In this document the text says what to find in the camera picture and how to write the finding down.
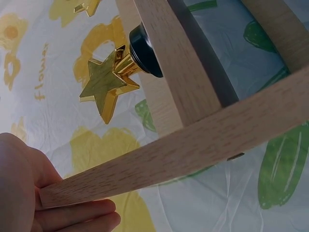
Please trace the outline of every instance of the black cap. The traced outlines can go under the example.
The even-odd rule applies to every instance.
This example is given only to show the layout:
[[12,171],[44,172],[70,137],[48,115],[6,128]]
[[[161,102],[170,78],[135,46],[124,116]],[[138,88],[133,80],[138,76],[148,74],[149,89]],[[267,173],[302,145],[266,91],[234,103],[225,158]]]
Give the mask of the black cap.
[[130,52],[137,65],[146,73],[163,77],[154,50],[142,24],[130,32]]

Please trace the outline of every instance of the gold star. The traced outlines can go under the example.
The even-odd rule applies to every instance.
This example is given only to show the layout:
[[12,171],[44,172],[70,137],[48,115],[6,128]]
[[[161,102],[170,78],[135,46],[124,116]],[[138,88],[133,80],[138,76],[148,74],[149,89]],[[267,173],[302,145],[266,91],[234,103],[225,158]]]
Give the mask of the gold star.
[[140,86],[129,76],[139,68],[125,54],[126,46],[115,49],[104,62],[88,61],[90,80],[80,95],[80,101],[95,101],[98,111],[106,124],[113,116],[118,96],[139,89]]
[[100,0],[89,0],[88,4],[82,3],[74,8],[74,13],[79,13],[86,11],[88,17],[91,17],[95,14]]

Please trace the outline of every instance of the fabric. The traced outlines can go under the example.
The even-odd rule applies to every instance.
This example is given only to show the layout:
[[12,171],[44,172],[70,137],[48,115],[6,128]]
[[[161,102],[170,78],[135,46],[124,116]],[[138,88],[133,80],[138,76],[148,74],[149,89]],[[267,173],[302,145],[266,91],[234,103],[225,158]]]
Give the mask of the fabric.
[[[309,29],[308,1],[286,2]],[[79,102],[88,59],[104,60],[126,43],[113,0],[102,0],[90,18],[73,13],[80,3],[0,2],[0,132],[42,150],[62,177],[158,138],[142,89],[119,98],[109,125],[94,102]],[[240,99],[288,74],[239,0],[185,3]],[[122,216],[115,231],[309,231],[308,131],[305,123],[233,161],[112,197]]]

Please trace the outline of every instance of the wooden bar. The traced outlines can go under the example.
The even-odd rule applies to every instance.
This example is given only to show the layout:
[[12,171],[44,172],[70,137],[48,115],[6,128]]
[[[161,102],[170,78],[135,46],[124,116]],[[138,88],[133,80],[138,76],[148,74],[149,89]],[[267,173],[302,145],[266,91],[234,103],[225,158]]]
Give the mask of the wooden bar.
[[216,164],[309,119],[309,67],[199,122],[41,189],[44,207],[98,200]]
[[135,4],[183,126],[220,110],[204,66],[169,3],[136,0]]
[[[139,13],[133,0],[116,0],[116,4],[126,38],[129,41],[129,33],[141,23]],[[166,79],[156,78],[143,72],[138,75],[159,137],[183,128],[183,123]]]
[[284,0],[241,0],[274,43],[290,72],[309,64],[309,32]]

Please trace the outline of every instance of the wood grain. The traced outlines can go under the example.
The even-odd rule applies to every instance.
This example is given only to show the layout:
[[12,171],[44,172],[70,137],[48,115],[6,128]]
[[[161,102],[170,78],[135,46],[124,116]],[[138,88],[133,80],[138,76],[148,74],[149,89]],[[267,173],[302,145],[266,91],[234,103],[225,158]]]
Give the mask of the wood grain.
[[225,160],[309,119],[309,67],[199,122],[43,188],[44,207],[110,197]]
[[290,72],[309,64],[309,32],[284,0],[241,0],[274,43]]
[[137,10],[184,126],[221,109],[216,92],[166,0],[136,0]]
[[[116,0],[122,24],[129,41],[129,33],[141,23],[133,0]],[[151,74],[139,73],[154,126],[159,137],[163,137],[183,128],[177,107],[165,78],[156,78]]]

